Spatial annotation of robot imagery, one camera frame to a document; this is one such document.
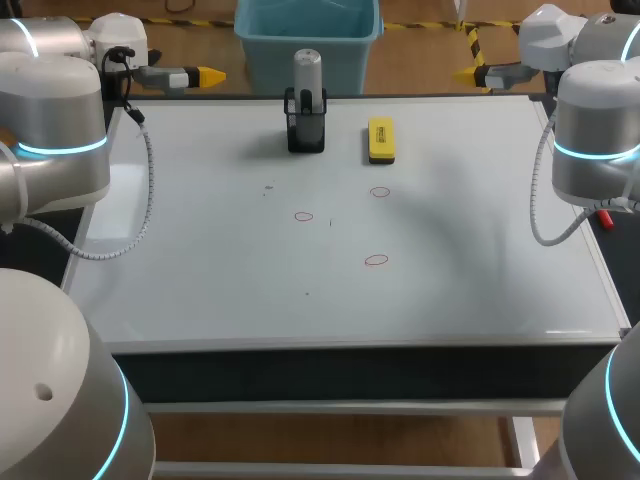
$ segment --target blue storage box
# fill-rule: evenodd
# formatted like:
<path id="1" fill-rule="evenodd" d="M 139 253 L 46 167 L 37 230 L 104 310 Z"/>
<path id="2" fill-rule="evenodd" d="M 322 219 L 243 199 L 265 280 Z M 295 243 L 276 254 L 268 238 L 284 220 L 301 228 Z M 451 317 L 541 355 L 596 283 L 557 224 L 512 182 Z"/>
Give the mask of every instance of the blue storage box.
<path id="1" fill-rule="evenodd" d="M 293 86 L 293 54 L 312 48 L 328 95 L 359 95 L 384 23 L 378 0 L 238 0 L 234 30 L 254 93 L 283 95 Z"/>

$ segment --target white metal bar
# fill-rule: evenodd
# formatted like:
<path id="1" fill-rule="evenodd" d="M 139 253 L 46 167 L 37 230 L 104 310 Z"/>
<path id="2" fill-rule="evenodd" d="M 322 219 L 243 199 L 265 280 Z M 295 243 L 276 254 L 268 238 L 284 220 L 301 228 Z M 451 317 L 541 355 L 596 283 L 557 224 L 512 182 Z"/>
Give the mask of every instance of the white metal bar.
<path id="1" fill-rule="evenodd" d="M 147 403 L 149 413 L 559 416 L 564 400 Z"/>
<path id="2" fill-rule="evenodd" d="M 456 0 L 456 11 L 458 12 L 456 20 L 457 23 L 464 22 L 464 18 L 467 15 L 467 3 L 468 0 Z"/>
<path id="3" fill-rule="evenodd" d="M 538 451 L 533 419 L 531 417 L 511 417 L 507 420 L 516 467 L 534 468 L 540 461 L 540 452 Z"/>
<path id="4" fill-rule="evenodd" d="M 507 480 L 526 478 L 521 468 L 409 467 L 388 465 L 316 465 L 298 463 L 156 462 L 155 477 L 308 478 L 341 480 Z"/>

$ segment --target marker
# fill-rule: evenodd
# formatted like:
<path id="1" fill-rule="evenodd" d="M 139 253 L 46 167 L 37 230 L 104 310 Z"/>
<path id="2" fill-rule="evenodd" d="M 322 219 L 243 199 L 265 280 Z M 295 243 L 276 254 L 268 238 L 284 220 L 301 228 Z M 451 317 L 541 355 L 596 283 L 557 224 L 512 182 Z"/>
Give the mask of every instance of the marker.
<path id="1" fill-rule="evenodd" d="M 296 112 L 322 113 L 322 57 L 304 48 L 293 56 L 293 89 Z"/>

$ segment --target floor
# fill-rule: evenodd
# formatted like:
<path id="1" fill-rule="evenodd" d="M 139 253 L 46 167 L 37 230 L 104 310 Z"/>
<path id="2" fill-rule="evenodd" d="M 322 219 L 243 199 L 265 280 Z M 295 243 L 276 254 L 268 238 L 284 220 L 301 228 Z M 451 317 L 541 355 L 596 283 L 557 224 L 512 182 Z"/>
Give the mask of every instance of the floor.
<path id="1" fill-rule="evenodd" d="M 170 0 L 173 9 L 189 0 Z M 469 21 L 522 20 L 540 0 L 469 0 Z M 557 0 L 572 14 L 609 9 L 608 0 Z M 182 15 L 167 15 L 162 0 L 23 0 L 25 15 L 94 17 L 121 11 L 144 18 L 232 21 L 235 0 L 197 0 Z M 380 0 L 387 23 L 453 21 L 451 0 Z M 148 25 L 149 46 L 163 52 L 160 65 L 206 65 L 227 73 L 216 93 L 250 93 L 240 42 L 230 28 Z M 518 60 L 510 28 L 479 31 L 487 63 Z M 479 93 L 454 82 L 474 65 L 466 35 L 451 28 L 389 29 L 370 53 L 365 93 Z M 516 91 L 540 92 L 541 78 Z M 310 415 L 153 416 L 160 460 L 310 462 L 454 466 L 511 466 L 503 419 L 494 417 L 393 417 Z M 536 419 L 541 451 L 555 440 L 559 420 Z"/>

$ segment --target white table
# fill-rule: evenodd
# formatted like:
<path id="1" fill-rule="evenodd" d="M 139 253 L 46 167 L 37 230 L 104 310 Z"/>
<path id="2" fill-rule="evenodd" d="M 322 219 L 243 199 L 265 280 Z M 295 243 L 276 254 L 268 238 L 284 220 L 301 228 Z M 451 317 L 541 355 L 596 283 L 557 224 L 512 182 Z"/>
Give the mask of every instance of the white table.
<path id="1" fill-rule="evenodd" d="M 587 223 L 554 248 L 539 246 L 531 235 L 529 182 L 546 115 L 528 97 L 330 101 L 326 150 L 311 156 L 286 151 L 280 101 L 138 106 L 157 157 L 148 236 L 110 262 L 73 259 L 63 283 L 114 354 L 606 346 L 629 327 Z M 392 166 L 366 161 L 365 128 L 377 115 L 394 120 Z M 86 249 L 110 251 L 137 233 L 147 180 L 136 135 L 116 112 L 109 132 L 111 190 L 85 212 L 77 243 Z M 547 236 L 576 215 L 552 191 L 550 160 L 548 150 L 538 205 Z M 390 194 L 377 198 L 374 187 Z M 313 219 L 300 222 L 299 212 Z M 388 262 L 365 265 L 376 254 Z M 562 404 L 276 401 L 148 408 L 528 416 L 557 414 Z M 159 473 L 522 477 L 538 455 L 531 419 L 512 419 L 512 434 L 522 469 L 161 462 Z"/>

